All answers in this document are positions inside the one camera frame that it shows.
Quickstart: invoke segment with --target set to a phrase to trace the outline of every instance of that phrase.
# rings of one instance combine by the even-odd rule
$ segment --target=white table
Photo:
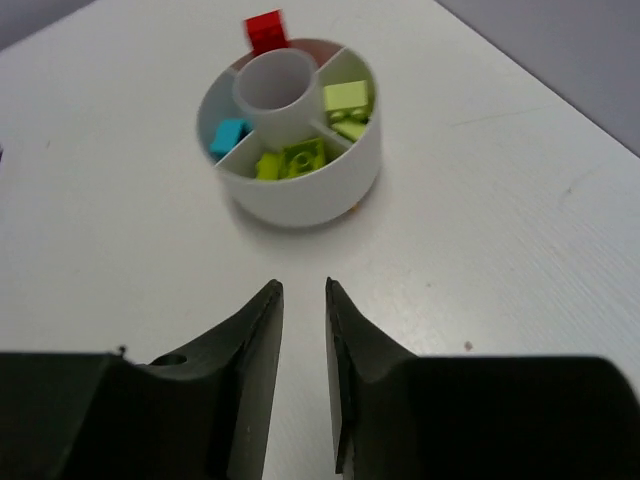
[[[638,158],[430,1],[280,6],[377,73],[386,163],[360,210],[265,227],[196,142],[272,2],[96,2],[0,54],[0,349],[149,361],[277,278],[268,480],[333,478],[327,275],[418,353],[597,353],[640,385]]]

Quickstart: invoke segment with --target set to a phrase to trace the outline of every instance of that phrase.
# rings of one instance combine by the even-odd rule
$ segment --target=gray wall
[[[636,155],[639,0],[438,0]]]
[[[0,0],[0,50],[93,0]]]

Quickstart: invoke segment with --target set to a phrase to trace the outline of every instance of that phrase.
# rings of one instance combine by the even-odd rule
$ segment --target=central cylinder
[[[326,124],[318,65],[295,48],[273,50],[247,63],[236,76],[233,98],[275,152],[317,136],[312,120]]]

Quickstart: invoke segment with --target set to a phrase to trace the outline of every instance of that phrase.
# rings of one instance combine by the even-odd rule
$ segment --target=lego brick
[[[280,10],[248,18],[245,20],[245,31],[255,56],[289,47]]]
[[[337,123],[346,119],[367,123],[369,122],[369,110],[366,108],[354,108],[351,111],[337,110],[329,114],[329,123]]]
[[[227,118],[220,122],[209,153],[218,159],[224,157],[250,132],[249,124],[242,118]]]
[[[331,128],[346,139],[355,142],[362,136],[364,131],[367,129],[367,126],[360,122],[356,122],[355,120],[346,119],[341,122],[334,123],[331,125]]]
[[[329,118],[338,114],[350,115],[352,111],[367,112],[369,92],[367,82],[338,83],[324,87],[324,105]]]
[[[256,163],[256,178],[258,180],[278,180],[282,163],[282,155],[264,153]]]
[[[282,178],[300,177],[324,167],[327,163],[321,138],[284,147],[282,155]]]

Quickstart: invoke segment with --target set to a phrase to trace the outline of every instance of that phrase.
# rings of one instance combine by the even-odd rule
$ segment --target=yellow-green lego brick
[[[324,106],[327,113],[349,111],[357,108],[367,109],[369,92],[367,82],[337,83],[324,87]]]
[[[336,132],[338,132],[343,137],[355,142],[358,140],[364,131],[367,129],[366,125],[363,125],[360,122],[356,122],[355,120],[343,120],[341,122],[334,123],[331,125]]]
[[[360,123],[367,123],[369,121],[369,111],[366,108],[356,108],[351,111],[349,117]]]
[[[346,113],[344,113],[342,110],[338,110],[337,112],[331,112],[329,114],[329,121],[331,123],[341,122],[346,117],[347,117]]]
[[[263,153],[256,163],[256,178],[258,180],[278,180],[282,156],[277,153]]]
[[[321,138],[289,145],[282,150],[283,172],[281,178],[295,178],[326,165],[324,143]]]

